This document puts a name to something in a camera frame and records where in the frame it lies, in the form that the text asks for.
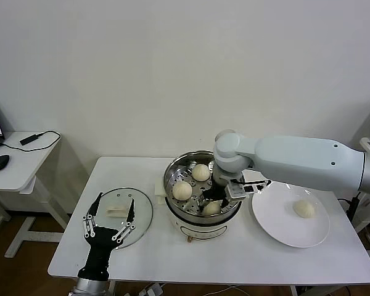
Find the robotic arm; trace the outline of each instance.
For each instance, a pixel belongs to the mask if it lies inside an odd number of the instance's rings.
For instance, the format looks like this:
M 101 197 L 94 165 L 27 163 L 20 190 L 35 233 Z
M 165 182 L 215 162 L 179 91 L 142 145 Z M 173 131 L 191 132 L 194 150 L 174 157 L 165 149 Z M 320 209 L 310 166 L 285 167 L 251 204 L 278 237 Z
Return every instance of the robotic arm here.
M 370 154 L 333 140 L 290 136 L 251 139 L 224 131 L 215 138 L 214 158 L 224 176 L 248 168 L 268 179 L 307 188 L 370 193 Z

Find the small white table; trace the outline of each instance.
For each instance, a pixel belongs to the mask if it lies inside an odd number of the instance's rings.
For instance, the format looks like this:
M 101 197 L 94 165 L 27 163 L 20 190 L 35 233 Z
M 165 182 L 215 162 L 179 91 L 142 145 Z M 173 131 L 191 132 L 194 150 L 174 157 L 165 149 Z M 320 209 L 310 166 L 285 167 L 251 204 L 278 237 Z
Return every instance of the small white table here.
M 83 238 L 82 216 L 100 192 L 135 187 L 151 199 L 154 217 L 149 230 L 138 242 L 112 252 L 111 280 L 300 286 L 370 283 L 370 258 L 331 192 L 313 191 L 331 218 L 327 239 L 316 247 L 296 249 L 274 240 L 249 213 L 248 200 L 224 235 L 188 243 L 187 238 L 171 225 L 167 206 L 157 205 L 154 197 L 155 180 L 163 176 L 171 160 L 100 158 L 48 273 L 51 276 L 77 277 L 89 252 L 89 245 Z M 317 289 L 317 292 L 325 291 L 331 292 L 332 288 Z
M 19 140 L 24 139 L 32 134 L 40 132 L 14 132 L 6 133 L 5 144 L 12 147 L 20 147 L 25 150 L 46 147 L 57 139 L 54 133 L 42 135 L 39 139 L 25 146 L 21 146 Z M 33 189 L 37 191 L 36 199 L 45 209 L 56 219 L 63 227 L 69 221 L 65 210 L 59 205 L 55 197 L 50 195 L 44 184 L 36 177 L 36 173 L 43 164 L 47 156 L 51 153 L 57 142 L 50 148 L 33 152 L 23 152 L 10 149 L 5 146 L 0 147 L 0 155 L 10 155 L 7 166 L 0 171 L 0 191 L 15 191 L 21 194 L 30 194 Z M 0 223 L 9 221 L 10 215 L 0 206 Z M 59 242 L 61 233 L 54 232 L 33 232 L 28 231 L 33 224 L 35 217 L 28 217 L 20 228 L 15 239 L 10 244 L 5 257 L 12 258 L 15 256 L 23 241 L 41 241 L 41 242 Z

